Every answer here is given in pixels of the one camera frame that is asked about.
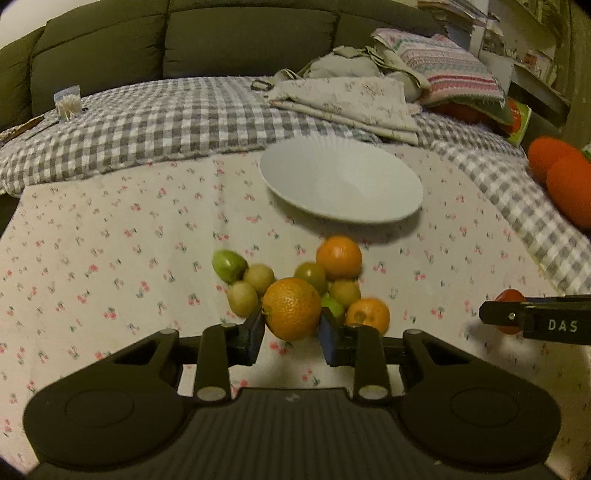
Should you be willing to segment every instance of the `striped pillow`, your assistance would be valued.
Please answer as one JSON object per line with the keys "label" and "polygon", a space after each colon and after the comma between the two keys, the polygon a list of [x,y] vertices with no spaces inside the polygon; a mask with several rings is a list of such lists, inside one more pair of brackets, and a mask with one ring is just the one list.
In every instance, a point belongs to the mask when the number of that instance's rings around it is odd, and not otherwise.
{"label": "striped pillow", "polygon": [[429,80],[431,91],[418,100],[421,105],[484,100],[504,106],[505,92],[486,66],[443,35],[427,38],[393,28],[378,28],[372,36]]}

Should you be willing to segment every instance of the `floral tablecloth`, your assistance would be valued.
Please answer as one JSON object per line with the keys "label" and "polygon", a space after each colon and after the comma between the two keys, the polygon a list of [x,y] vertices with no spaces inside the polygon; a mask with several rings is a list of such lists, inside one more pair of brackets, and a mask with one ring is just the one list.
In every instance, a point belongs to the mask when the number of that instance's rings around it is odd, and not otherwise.
{"label": "floral tablecloth", "polygon": [[[556,292],[478,188],[434,152],[386,146],[424,186],[422,209],[380,227],[313,218],[271,194],[261,152],[148,164],[84,181],[27,187],[0,240],[0,455],[27,471],[36,458],[22,412],[45,385],[164,327],[199,335],[236,321],[210,266],[235,249],[278,278],[313,260],[322,238],[345,233],[363,251],[362,294],[385,300],[388,336],[423,329],[548,390],[563,428],[548,460],[580,478],[591,450],[586,347],[500,334],[478,319],[503,289]],[[267,331],[254,367],[230,369],[241,387],[352,386],[352,369],[324,364],[315,339]],[[391,367],[395,393],[402,393]],[[180,391],[191,392],[186,367]]]}

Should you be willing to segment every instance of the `red stuffed toy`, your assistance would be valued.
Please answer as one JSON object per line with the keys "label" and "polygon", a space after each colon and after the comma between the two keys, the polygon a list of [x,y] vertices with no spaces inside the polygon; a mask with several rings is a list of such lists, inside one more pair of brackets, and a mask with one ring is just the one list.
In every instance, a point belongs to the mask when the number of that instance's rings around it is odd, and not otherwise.
{"label": "red stuffed toy", "polygon": [[581,230],[591,229],[591,163],[583,153],[562,140],[540,137],[527,156],[534,178],[565,217]]}

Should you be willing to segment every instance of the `gingham blanket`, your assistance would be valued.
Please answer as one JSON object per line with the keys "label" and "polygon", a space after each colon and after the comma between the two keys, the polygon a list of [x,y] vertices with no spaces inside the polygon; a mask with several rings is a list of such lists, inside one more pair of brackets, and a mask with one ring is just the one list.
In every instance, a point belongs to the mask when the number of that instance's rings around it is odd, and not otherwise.
{"label": "gingham blanket", "polygon": [[591,292],[591,242],[558,212],[528,173],[526,158],[479,153],[446,142],[432,149],[454,163],[509,222],[563,293]]}
{"label": "gingham blanket", "polygon": [[[295,135],[335,134],[380,143],[356,128],[270,108],[250,89],[251,82],[248,77],[198,77],[124,86],[85,97],[83,106],[89,110],[82,116],[46,128],[57,118],[51,111],[37,127],[0,149],[0,190],[19,195],[31,184],[84,178],[149,161],[255,150]],[[523,155],[479,127],[433,113],[421,113],[415,120],[422,147],[442,140]]]}

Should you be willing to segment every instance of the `white bowl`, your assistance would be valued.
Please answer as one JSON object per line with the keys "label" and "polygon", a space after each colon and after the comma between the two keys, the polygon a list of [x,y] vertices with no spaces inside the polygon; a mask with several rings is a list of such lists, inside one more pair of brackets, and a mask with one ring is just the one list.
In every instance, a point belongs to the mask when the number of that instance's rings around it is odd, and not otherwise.
{"label": "white bowl", "polygon": [[267,186],[316,216],[388,223],[416,212],[423,185],[390,153],[341,137],[295,137],[270,146],[259,161]]}

